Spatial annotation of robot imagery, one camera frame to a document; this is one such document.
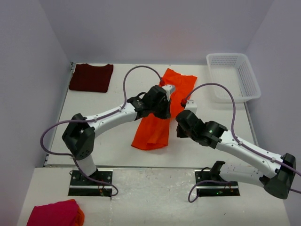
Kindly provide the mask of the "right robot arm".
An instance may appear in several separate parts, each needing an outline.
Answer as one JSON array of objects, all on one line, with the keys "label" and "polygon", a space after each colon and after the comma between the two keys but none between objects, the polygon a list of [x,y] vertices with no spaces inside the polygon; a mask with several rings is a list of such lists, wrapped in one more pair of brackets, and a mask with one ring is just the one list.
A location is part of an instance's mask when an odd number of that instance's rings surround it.
[{"label": "right robot arm", "polygon": [[296,169],[293,155],[275,154],[239,140],[225,126],[215,121],[203,122],[190,110],[180,112],[176,121],[177,137],[189,137],[201,146],[226,152],[244,161],[242,165],[216,161],[205,177],[205,183],[229,186],[232,182],[243,182],[262,187],[276,198],[287,199]]}]

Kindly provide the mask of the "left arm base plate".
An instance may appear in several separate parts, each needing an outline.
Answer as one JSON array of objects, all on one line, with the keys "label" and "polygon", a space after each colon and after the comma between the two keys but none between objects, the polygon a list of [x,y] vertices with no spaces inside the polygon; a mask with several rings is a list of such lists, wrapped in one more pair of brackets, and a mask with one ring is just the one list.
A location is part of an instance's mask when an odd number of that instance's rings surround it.
[{"label": "left arm base plate", "polygon": [[[91,197],[111,197],[112,187],[101,185],[82,176],[78,170],[70,171],[70,185],[68,196],[91,196]],[[91,175],[93,179],[112,183],[113,170],[97,171]]]}]

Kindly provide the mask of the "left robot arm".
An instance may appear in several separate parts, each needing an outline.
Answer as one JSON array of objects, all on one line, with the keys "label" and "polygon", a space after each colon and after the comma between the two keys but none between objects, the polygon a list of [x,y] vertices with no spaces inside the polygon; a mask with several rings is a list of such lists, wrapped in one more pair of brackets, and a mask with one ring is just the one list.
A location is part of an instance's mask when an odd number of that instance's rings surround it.
[{"label": "left robot arm", "polygon": [[62,140],[73,155],[81,170],[81,179],[87,185],[93,185],[97,179],[97,167],[92,158],[95,138],[121,124],[133,122],[153,114],[159,119],[171,118],[171,95],[174,85],[155,85],[147,93],[131,97],[111,111],[84,117],[78,113],[68,121]]}]

